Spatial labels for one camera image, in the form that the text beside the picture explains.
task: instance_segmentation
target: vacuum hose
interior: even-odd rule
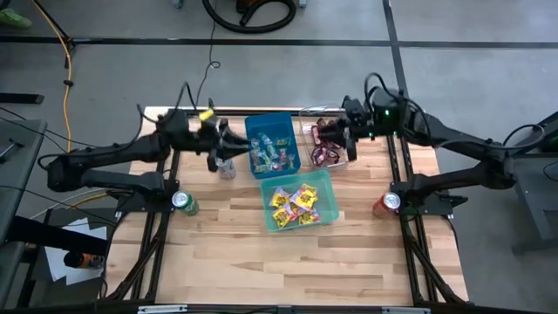
[[[263,34],[271,31],[279,30],[287,26],[287,24],[289,24],[293,20],[293,18],[295,18],[295,14],[296,14],[296,4],[293,0],[256,0],[254,3],[252,3],[252,5],[248,7],[244,15],[242,15],[240,25],[235,25],[225,21],[219,15],[217,15],[217,12],[215,12],[213,7],[211,6],[211,3],[209,3],[209,0],[201,0],[201,2],[203,3],[203,7],[206,8],[206,11],[208,12],[209,16],[213,18],[213,20],[217,24],[219,24],[220,26],[222,26],[223,28],[229,31],[233,31],[241,34]],[[287,16],[281,21],[275,22],[273,24],[264,25],[264,26],[246,26],[250,18],[252,18],[254,13],[262,5],[266,3],[272,3],[272,2],[284,3],[285,5],[287,5],[289,7],[289,14],[287,14]]]

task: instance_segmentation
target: black metal frame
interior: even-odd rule
[[[390,47],[393,56],[393,63],[396,73],[398,87],[406,91],[405,73],[403,70],[403,62],[401,59],[400,48],[460,48],[460,49],[558,49],[558,42],[449,42],[449,41],[399,41],[393,20],[393,14],[389,0],[383,0],[384,15],[387,23],[389,40],[311,40],[311,39],[192,39],[192,38],[113,38],[113,37],[70,37],[62,27],[48,14],[44,7],[33,0],[40,10],[51,20],[63,35],[65,44],[73,51],[79,44],[136,44],[136,45],[290,45],[290,46],[343,46],[343,47]],[[19,36],[0,36],[0,42],[3,43],[31,43],[31,44],[59,44],[56,37],[19,37]],[[221,116],[246,116],[261,113],[271,113],[276,111],[285,112],[285,110],[273,109],[255,109],[255,110],[218,110]],[[287,110],[291,115],[298,115],[298,111]],[[391,171],[395,182],[401,181],[399,165],[397,159],[397,151],[394,139],[390,136],[387,139]],[[409,147],[405,140],[401,139],[401,147],[403,153],[403,162],[407,178],[413,176],[411,156],[409,155]],[[174,153],[173,165],[170,172],[171,178],[175,180],[178,170],[178,159],[180,153]],[[157,166],[158,171],[162,171],[162,165]],[[124,313],[138,312],[138,307],[143,305],[153,305],[155,295],[159,283],[160,266],[162,254],[165,245],[165,237],[167,233],[169,214],[161,214],[160,225],[153,236],[153,224],[156,214],[149,213],[146,217],[146,225],[142,236],[141,249],[138,262],[134,265],[130,274],[126,277],[119,287],[107,299],[98,300],[90,304],[82,305],[66,305],[44,307],[36,309],[21,309],[16,312],[25,313],[51,313],[51,312],[71,312],[71,313]],[[409,284],[412,290],[412,301],[415,307],[426,307],[432,312],[443,313],[473,313],[473,312],[490,312],[490,313],[524,313],[524,311],[503,310],[495,308],[487,308],[466,304],[458,297],[452,295],[447,285],[440,282],[441,277],[430,263],[428,255],[428,247],[425,241],[425,228],[422,217],[419,215],[415,219],[417,229],[417,238],[415,238],[409,228],[409,222],[401,220],[401,231],[404,240],[405,259],[407,261],[407,269],[409,273]],[[144,298],[140,298],[140,287],[143,279],[143,272],[146,261],[152,254],[155,254],[153,272],[150,278],[149,288]],[[413,255],[417,255],[420,262],[426,269],[426,283],[428,301],[425,301],[419,291],[419,281],[417,276],[416,265]],[[123,300],[126,293],[132,289],[132,299]],[[439,303],[437,289],[442,295],[448,298],[448,303]],[[385,308],[377,306],[269,306],[269,305],[237,305],[237,304],[189,304],[188,311],[232,311],[232,312],[273,312],[273,313],[370,313],[382,312]]]

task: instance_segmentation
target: yellow cable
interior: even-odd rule
[[[51,22],[51,20],[46,16],[46,14],[44,14],[43,10],[41,10],[41,8],[37,5],[37,3],[35,3],[35,1],[32,1],[32,2],[37,7],[37,10],[39,12],[41,12],[41,15],[43,15],[46,22],[48,22],[48,24],[51,26],[52,30],[56,33],[56,36],[58,37],[58,40],[60,41],[60,44],[62,44],[62,48],[64,48],[66,58],[68,59],[68,81],[71,82],[71,57],[70,57],[70,52],[68,51],[68,47],[66,47],[66,44],[64,43],[64,40],[62,39],[62,36],[60,36],[60,33],[58,32],[58,30],[56,29],[54,24]],[[65,94],[64,94],[64,120],[65,120],[65,124],[66,124],[66,132],[68,133],[68,152],[71,151],[70,121],[68,120],[68,112],[67,112],[68,95],[69,94],[70,94],[70,86],[66,85],[66,91],[65,91]]]
[[[103,193],[101,195],[90,196],[90,197],[84,198],[81,201],[78,201],[77,203],[74,203],[74,204],[70,205],[70,207],[68,207],[68,208],[76,208],[78,205],[81,205],[83,203],[87,203],[89,201],[95,201],[95,200],[98,200],[98,199],[102,199],[103,197],[107,197],[107,196],[108,196],[107,193]]]

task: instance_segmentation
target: red soda can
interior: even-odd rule
[[[389,218],[395,216],[401,206],[399,195],[387,192],[372,206],[372,212],[378,218]]]

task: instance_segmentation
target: concrete floor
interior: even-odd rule
[[[152,0],[42,3],[75,36],[209,38],[212,25],[198,0],[186,0],[182,10],[169,1]],[[221,0],[219,12],[236,20],[233,6],[232,1]],[[12,7],[34,26],[28,31],[0,32],[52,35],[30,3],[14,2]],[[391,0],[391,7],[400,40],[558,41],[558,3],[553,0]],[[254,22],[269,21],[283,12],[280,4],[266,5]],[[283,30],[246,37],[217,27],[215,37],[386,40],[388,33],[381,0],[309,0],[306,11],[299,10]],[[195,86],[201,81],[208,49],[79,46],[73,59],[76,85],[69,102],[73,138],[98,145],[129,140],[138,125],[135,104],[172,105],[184,79]],[[502,140],[516,126],[536,123],[557,108],[553,94],[557,50],[402,49],[401,54],[412,98],[464,132]],[[396,85],[390,48],[231,45],[216,46],[214,59],[222,67],[210,71],[201,102],[212,97],[218,106],[310,106],[338,103],[345,94],[362,98],[363,79],[371,71],[382,73],[388,85]],[[46,119],[52,131],[65,133],[62,80],[66,71],[59,45],[3,44],[0,69],[3,91],[45,96],[41,106],[3,107],[28,119]],[[56,152],[44,142],[41,154]],[[438,157],[442,172],[474,164],[442,150]],[[128,168],[112,167],[121,172]],[[47,189],[45,173],[39,168],[33,170],[28,188],[64,198]],[[534,233],[514,191],[466,188],[454,193],[470,199],[456,209],[455,225],[471,301],[557,312],[558,252],[516,257],[510,250]],[[19,214],[30,216],[48,205],[26,195]]]

